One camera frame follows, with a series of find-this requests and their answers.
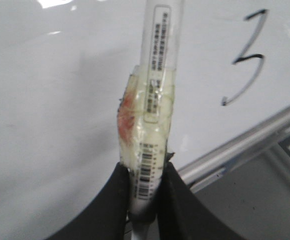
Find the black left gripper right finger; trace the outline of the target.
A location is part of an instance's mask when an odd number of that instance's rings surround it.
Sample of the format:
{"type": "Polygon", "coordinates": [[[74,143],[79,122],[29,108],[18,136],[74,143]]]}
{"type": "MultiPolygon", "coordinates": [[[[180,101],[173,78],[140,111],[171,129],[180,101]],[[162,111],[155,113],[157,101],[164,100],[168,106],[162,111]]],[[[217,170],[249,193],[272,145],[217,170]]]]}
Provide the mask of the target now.
{"type": "Polygon", "coordinates": [[[162,240],[244,240],[190,191],[171,162],[166,164],[158,192],[159,235],[162,240]]]}

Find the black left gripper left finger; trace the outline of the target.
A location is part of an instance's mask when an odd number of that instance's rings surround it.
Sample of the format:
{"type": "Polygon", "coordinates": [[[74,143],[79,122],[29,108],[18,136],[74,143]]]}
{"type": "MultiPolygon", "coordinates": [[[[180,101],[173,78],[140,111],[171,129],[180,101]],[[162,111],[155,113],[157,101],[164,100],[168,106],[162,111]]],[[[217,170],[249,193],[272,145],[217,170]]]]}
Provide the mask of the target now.
{"type": "Polygon", "coordinates": [[[118,163],[95,199],[49,240],[122,240],[129,202],[129,173],[118,163]]]}

